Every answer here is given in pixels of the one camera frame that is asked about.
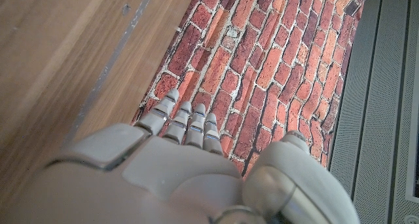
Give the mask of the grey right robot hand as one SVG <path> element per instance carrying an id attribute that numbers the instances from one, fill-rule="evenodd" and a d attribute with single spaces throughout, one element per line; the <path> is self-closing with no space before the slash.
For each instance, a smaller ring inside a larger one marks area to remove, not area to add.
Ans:
<path id="1" fill-rule="evenodd" d="M 2 223 L 358 223 L 340 182 L 287 132 L 247 176 L 216 117 L 171 89 L 134 125 L 99 130 L 44 163 Z"/>

